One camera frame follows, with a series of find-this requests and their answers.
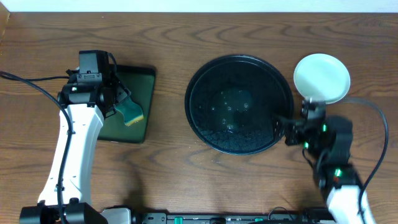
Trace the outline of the green yellow sponge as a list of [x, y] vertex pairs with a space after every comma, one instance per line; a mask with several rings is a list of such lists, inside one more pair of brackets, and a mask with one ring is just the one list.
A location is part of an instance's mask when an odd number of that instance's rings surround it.
[[144, 119], [144, 113], [140, 105], [133, 102], [128, 96], [116, 105], [116, 110], [123, 115], [124, 124], [130, 126]]

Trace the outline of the mint green plate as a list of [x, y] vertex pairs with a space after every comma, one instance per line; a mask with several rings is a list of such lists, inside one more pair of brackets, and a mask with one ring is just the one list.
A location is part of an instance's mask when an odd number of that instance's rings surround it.
[[349, 92], [351, 77], [337, 58], [328, 54], [311, 54], [296, 65], [294, 85], [306, 100], [332, 104]]

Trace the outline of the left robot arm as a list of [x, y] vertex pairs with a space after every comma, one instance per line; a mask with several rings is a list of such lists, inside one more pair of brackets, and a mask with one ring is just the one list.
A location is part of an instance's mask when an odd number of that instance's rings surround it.
[[58, 97], [60, 132], [49, 177], [36, 206], [24, 207], [20, 223], [132, 223], [132, 210], [91, 206], [96, 142], [108, 111], [129, 96], [115, 72], [73, 73]]

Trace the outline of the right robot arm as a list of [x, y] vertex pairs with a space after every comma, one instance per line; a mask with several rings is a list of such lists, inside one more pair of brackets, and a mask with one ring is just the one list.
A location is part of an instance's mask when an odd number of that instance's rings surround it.
[[353, 124], [345, 117], [326, 115], [326, 103], [302, 101], [301, 119], [280, 119], [285, 143], [302, 145], [314, 162], [313, 171], [327, 209], [336, 223], [374, 223], [364, 184], [349, 162]]

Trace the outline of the black round tray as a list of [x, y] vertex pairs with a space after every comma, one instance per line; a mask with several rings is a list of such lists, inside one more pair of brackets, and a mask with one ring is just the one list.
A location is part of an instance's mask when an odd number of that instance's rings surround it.
[[271, 63], [251, 55], [225, 55], [204, 64], [185, 93], [193, 132], [217, 151], [248, 155], [281, 139], [278, 116], [290, 119], [294, 98]]

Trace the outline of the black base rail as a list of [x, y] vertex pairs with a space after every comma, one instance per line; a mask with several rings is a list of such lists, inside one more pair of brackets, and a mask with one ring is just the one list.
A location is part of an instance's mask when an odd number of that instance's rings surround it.
[[130, 224], [334, 224], [325, 208], [306, 208], [302, 212], [275, 207], [269, 213], [169, 213], [154, 211], [139, 213], [128, 207], [110, 207], [101, 212], [108, 223]]

